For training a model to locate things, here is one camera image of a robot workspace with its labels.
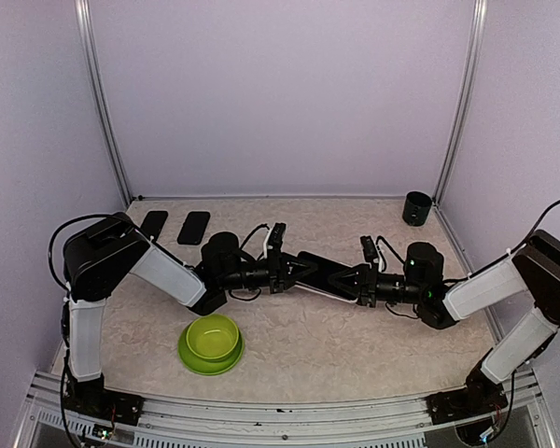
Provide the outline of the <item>dark phone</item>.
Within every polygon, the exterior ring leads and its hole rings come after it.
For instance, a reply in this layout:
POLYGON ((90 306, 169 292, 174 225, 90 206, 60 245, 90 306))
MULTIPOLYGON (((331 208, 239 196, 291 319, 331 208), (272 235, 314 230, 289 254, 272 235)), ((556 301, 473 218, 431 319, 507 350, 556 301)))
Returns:
POLYGON ((328 273, 328 271, 331 270, 332 268, 341 268, 342 266, 349 267, 347 265, 341 264, 340 262, 331 259, 326 259, 310 252, 301 251, 299 254, 306 254, 312 256, 315 259, 315 261, 318 263, 318 270, 315 273, 306 277, 300 283, 305 284, 309 287, 314 287, 316 289, 325 290, 327 292, 329 292, 329 286, 326 280, 326 274, 328 273))

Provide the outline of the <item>pink phone case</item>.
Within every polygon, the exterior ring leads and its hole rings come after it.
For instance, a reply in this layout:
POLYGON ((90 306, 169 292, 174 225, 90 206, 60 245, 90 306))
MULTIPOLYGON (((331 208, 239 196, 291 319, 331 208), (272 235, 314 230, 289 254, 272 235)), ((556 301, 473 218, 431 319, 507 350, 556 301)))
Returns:
POLYGON ((298 288, 303 289, 305 291, 308 291, 310 293, 314 293, 314 294, 320 295, 322 297, 325 297, 325 298, 328 298, 328 299, 331 299, 331 300, 334 300, 334 301, 340 301, 340 302, 349 303, 349 304, 357 304, 357 298, 347 299, 347 298, 344 298, 344 297, 339 296, 339 295, 331 294, 331 293, 329 293, 325 290, 316 289, 314 287, 309 287, 309 286, 307 286, 305 284, 301 284, 301 283, 297 283, 295 287, 298 287, 298 288))

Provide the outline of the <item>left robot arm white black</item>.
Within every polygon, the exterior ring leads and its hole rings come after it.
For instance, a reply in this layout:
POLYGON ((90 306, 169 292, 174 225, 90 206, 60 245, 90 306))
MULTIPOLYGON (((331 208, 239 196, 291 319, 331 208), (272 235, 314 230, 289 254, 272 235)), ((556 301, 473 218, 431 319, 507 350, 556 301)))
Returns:
POLYGON ((286 226, 267 233, 263 255, 248 254, 232 232, 214 234, 191 266, 160 244, 124 213, 95 214, 92 225, 63 244, 63 337, 66 372, 74 396, 94 415, 105 413, 112 396, 104 385, 101 360, 105 306, 122 286, 138 281, 198 316, 221 308, 231 292, 267 290, 280 294, 317 269, 315 263, 283 249, 286 226))

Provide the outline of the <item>black phone case horizontal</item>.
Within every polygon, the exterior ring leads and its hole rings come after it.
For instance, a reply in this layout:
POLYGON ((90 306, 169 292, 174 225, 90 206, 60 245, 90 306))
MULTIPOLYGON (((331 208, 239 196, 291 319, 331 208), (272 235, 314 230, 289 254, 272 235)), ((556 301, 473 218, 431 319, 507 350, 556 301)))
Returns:
POLYGON ((149 238, 156 241, 163 230, 169 214, 165 210, 151 210, 144 217, 140 229, 149 238))

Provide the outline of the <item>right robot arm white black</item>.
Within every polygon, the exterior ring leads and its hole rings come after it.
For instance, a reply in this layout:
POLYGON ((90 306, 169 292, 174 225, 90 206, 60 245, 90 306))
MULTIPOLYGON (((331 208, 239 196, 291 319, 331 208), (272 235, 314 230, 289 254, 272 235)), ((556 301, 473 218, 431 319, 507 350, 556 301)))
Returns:
POLYGON ((382 273, 376 243, 369 237, 361 243, 364 263, 329 275, 329 283, 363 306, 410 303, 418 318, 434 329, 450 328, 520 293, 532 297, 532 308, 469 373, 458 395, 465 413, 480 413, 494 400, 499 385, 560 330, 560 241, 538 227, 477 272, 452 280, 443 276, 443 255, 427 242, 408 246, 401 275, 382 273))

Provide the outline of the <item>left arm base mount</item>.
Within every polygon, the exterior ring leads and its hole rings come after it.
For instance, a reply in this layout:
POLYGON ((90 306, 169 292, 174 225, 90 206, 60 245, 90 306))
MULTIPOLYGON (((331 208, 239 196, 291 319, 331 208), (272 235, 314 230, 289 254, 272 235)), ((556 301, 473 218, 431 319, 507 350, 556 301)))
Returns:
POLYGON ((96 380, 80 382, 67 374, 64 380, 64 408, 110 423, 136 427, 143 410, 144 398, 107 389, 104 382, 103 375, 96 380))

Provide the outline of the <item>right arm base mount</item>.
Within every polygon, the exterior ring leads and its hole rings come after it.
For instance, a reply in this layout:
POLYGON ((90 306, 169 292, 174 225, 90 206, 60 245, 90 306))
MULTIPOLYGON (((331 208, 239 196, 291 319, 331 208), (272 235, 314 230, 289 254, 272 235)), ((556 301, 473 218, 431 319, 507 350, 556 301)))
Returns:
POLYGON ((462 387, 430 394, 426 404, 432 424, 439 425, 504 409, 509 402, 501 383, 492 382, 478 363, 462 387))

